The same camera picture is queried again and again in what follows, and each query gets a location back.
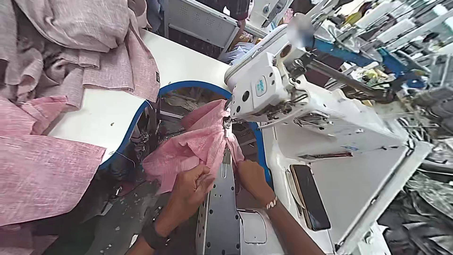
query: watch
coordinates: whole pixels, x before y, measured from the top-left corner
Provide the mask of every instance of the watch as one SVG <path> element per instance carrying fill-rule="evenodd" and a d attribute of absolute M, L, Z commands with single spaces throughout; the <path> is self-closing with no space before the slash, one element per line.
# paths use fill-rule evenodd
<path fill-rule="evenodd" d="M 147 224 L 146 226 L 144 226 L 140 235 L 154 250 L 165 248 L 170 241 L 170 238 L 162 237 L 156 232 L 154 221 L 152 222 L 152 224 Z"/>

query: blue edge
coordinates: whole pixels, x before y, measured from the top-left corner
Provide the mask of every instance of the blue edge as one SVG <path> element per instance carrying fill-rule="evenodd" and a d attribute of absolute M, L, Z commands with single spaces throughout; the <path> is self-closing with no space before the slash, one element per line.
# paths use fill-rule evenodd
<path fill-rule="evenodd" d="M 218 87 L 214 84 L 207 83 L 207 82 L 201 82 L 201 81 L 181 81 L 181 82 L 172 83 L 165 87 L 162 87 L 159 90 L 159 95 L 164 95 L 172 90 L 176 90 L 179 88 L 187 88 L 187 87 L 206 88 L 217 94 L 224 96 L 227 99 L 229 99 L 231 97 L 231 93 L 229 91 L 227 91 L 221 87 Z M 138 108 L 137 112 L 134 115 L 134 118 L 132 119 L 132 121 L 130 123 L 129 128 L 127 129 L 126 134 L 124 135 L 121 145 L 117 149 L 118 152 L 122 152 L 126 148 L 126 145 L 129 142 L 129 138 L 132 135 L 132 131 L 134 130 L 134 126 L 137 123 L 137 121 L 139 120 L 140 115 L 146 109 L 147 106 L 149 106 L 149 104 L 147 102 L 143 102 L 143 104 L 140 105 L 140 107 Z M 266 165 L 266 156 L 264 153 L 264 143 L 263 143 L 263 133 L 261 132 L 261 130 L 258 129 L 258 124 L 256 122 L 249 122 L 249 127 L 253 130 L 253 133 L 255 134 L 255 137 L 256 137 L 256 145 L 258 148 L 258 163 L 264 168 L 266 182 L 269 184 L 269 186 L 273 187 L 272 176 L 270 174 L 269 168 Z M 117 157 L 118 157 L 117 153 L 113 154 L 109 159 L 107 159 L 104 163 L 102 163 L 99 166 L 99 169 L 107 168 Z"/>

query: pink fabric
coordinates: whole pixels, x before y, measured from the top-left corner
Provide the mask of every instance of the pink fabric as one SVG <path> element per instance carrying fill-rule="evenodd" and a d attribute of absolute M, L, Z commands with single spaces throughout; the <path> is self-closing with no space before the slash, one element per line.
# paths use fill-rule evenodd
<path fill-rule="evenodd" d="M 194 110 L 181 120 L 186 133 L 170 138 L 143 160 L 147 179 L 158 179 L 159 193 L 171 191 L 176 175 L 190 170 L 198 164 L 210 167 L 216 175 L 227 145 L 235 162 L 244 160 L 236 137 L 231 134 L 224 138 L 223 117 L 229 112 L 223 110 L 225 100 L 217 100 Z"/>
<path fill-rule="evenodd" d="M 66 96 L 30 100 L 17 107 L 0 96 L 0 135 L 40 135 L 66 108 Z"/>
<path fill-rule="evenodd" d="M 32 135 L 40 135 L 66 108 L 66 96 L 54 96 L 30 100 L 20 107 L 37 121 L 33 125 Z"/>
<path fill-rule="evenodd" d="M 105 148 L 30 135 L 41 134 L 66 101 L 37 98 L 18 107 L 0 97 L 0 226 L 69 212 L 88 188 Z"/>
<path fill-rule="evenodd" d="M 83 88 L 98 87 L 155 102 L 159 70 L 138 34 L 149 26 L 145 0 L 5 0 L 0 14 L 0 96 L 66 95 L 78 110 Z"/>
<path fill-rule="evenodd" d="M 36 119 L 0 96 L 0 135 L 30 134 Z"/>
<path fill-rule="evenodd" d="M 26 223 L 3 226 L 0 227 L 0 255 L 41 255 L 57 238 L 56 235 L 32 236 L 31 226 Z"/>
<path fill-rule="evenodd" d="M 0 226 L 72 210 L 105 150 L 47 136 L 0 136 Z"/>

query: mobile phone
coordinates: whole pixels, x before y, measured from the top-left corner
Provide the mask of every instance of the mobile phone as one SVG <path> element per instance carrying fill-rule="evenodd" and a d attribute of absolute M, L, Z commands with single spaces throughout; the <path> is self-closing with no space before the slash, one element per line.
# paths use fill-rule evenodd
<path fill-rule="evenodd" d="M 311 168 L 307 165 L 289 166 L 296 184 L 297 193 L 305 208 L 302 208 L 307 227 L 313 231 L 330 228 L 329 217 L 314 182 Z"/>

